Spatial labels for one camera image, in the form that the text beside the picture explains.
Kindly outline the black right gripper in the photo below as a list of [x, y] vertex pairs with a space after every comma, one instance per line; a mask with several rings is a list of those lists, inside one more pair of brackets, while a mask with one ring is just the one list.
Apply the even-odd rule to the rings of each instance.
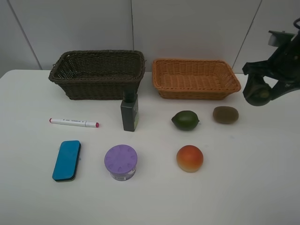
[[248, 75], [243, 90], [245, 99], [250, 98], [255, 92], [264, 87], [264, 79], [262, 78], [264, 76], [278, 80], [271, 89], [271, 100], [299, 90], [300, 34], [295, 34], [290, 42], [277, 47], [276, 51], [267, 60], [247, 62], [242, 71], [245, 75]]

